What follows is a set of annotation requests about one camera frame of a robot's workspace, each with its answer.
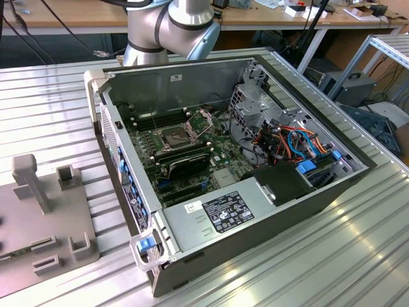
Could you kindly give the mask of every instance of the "desk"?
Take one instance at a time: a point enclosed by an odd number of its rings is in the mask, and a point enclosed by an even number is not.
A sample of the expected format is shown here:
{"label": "desk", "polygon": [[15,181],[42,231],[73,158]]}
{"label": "desk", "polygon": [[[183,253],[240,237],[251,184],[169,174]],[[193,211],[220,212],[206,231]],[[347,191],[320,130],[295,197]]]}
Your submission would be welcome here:
{"label": "desk", "polygon": [[[21,8],[30,10],[29,15],[22,14],[29,30],[34,35],[66,34],[64,28],[50,14],[39,0],[24,0],[26,5]],[[78,34],[90,33],[126,33],[127,15],[119,6],[113,6],[99,0],[47,0],[49,6],[63,20],[68,27]],[[396,12],[399,8],[394,6],[393,0],[383,0]],[[7,4],[4,8],[5,16],[13,20]],[[387,22],[361,22],[343,11],[343,7],[336,7],[333,15],[328,15],[316,26],[317,32],[311,45],[307,49],[298,71],[303,73],[318,46],[329,29],[379,29],[391,28],[392,34],[398,34],[409,20],[394,20],[389,25]],[[226,8],[223,12],[222,30],[268,30],[268,29],[302,29],[305,19],[290,17],[284,13],[282,7],[274,10],[258,3],[252,3],[251,9]],[[13,32],[4,28],[4,35],[13,35]]]}
{"label": "desk", "polygon": [[[135,266],[86,102],[84,71],[118,63],[0,70],[0,184],[13,180],[8,150],[34,152],[38,175],[65,164],[79,168],[101,254],[93,264],[1,299],[0,306],[407,306],[409,169],[277,54],[260,48],[210,58],[256,53],[378,167],[323,212],[157,299]],[[274,95],[286,96],[280,88]]]}

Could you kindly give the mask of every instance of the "electronic equipment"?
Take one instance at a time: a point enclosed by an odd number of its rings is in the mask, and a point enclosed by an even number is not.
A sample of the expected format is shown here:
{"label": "electronic equipment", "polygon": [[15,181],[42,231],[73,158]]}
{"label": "electronic equipment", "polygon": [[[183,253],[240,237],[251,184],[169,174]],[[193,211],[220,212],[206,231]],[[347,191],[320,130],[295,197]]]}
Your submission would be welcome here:
{"label": "electronic equipment", "polygon": [[229,0],[213,0],[212,5],[223,10],[228,7]]}
{"label": "electronic equipment", "polygon": [[[319,89],[327,95],[342,73],[343,72],[329,72],[325,74],[320,82]],[[376,86],[375,80],[368,77],[362,71],[356,70],[345,80],[338,93],[336,93],[334,101],[346,104],[347,106],[357,107],[369,96],[374,86]]]}
{"label": "electronic equipment", "polygon": [[340,105],[340,108],[383,146],[388,148],[396,157],[403,155],[403,151],[396,140],[393,124],[387,117],[375,114],[374,112],[357,109],[356,107]]}
{"label": "electronic equipment", "polygon": [[85,79],[155,297],[322,211],[376,165],[258,55]]}
{"label": "electronic equipment", "polygon": [[229,6],[232,8],[250,8],[252,0],[229,0]]}

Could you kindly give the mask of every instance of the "power supply label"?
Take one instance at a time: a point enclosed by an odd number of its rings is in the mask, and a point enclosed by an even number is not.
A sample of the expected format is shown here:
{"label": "power supply label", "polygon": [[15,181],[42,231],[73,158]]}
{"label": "power supply label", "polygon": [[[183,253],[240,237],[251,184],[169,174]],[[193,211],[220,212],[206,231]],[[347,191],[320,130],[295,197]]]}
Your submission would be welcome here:
{"label": "power supply label", "polygon": [[237,191],[208,201],[202,206],[219,233],[224,233],[254,219],[249,206]]}

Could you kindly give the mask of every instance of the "sticker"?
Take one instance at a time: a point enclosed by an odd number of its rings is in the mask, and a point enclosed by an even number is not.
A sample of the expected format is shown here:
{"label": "sticker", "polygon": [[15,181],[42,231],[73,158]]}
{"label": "sticker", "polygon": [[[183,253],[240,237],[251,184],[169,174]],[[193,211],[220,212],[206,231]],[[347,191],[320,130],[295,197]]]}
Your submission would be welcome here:
{"label": "sticker", "polygon": [[200,200],[197,200],[193,203],[188,203],[187,205],[185,205],[185,209],[188,214],[203,209],[202,202]]}
{"label": "sticker", "polygon": [[210,221],[219,233],[224,233],[254,219],[249,207],[235,191],[203,204]]}
{"label": "sticker", "polygon": [[171,82],[181,81],[181,75],[171,75]]}

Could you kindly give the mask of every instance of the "carrying handle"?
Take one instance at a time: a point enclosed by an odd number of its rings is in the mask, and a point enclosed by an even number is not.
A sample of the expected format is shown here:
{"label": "carrying handle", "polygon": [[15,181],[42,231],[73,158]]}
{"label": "carrying handle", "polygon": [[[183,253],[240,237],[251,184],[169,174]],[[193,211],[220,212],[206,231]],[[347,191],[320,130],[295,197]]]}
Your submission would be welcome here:
{"label": "carrying handle", "polygon": [[348,77],[349,80],[351,80],[352,78],[356,77],[357,79],[360,78],[361,73],[360,72],[354,72],[352,74],[350,74],[350,76]]}
{"label": "carrying handle", "polygon": [[134,259],[135,262],[138,266],[138,268],[141,271],[147,272],[155,267],[157,267],[160,264],[164,264],[169,260],[169,257],[167,254],[161,255],[159,258],[150,260],[149,262],[145,262],[142,259],[141,252],[139,251],[138,248],[138,242],[141,242],[142,240],[146,240],[148,238],[154,238],[153,236],[153,228],[148,228],[144,232],[140,233],[139,235],[135,235],[132,238],[130,238],[130,249],[132,250],[132,254],[134,254]]}

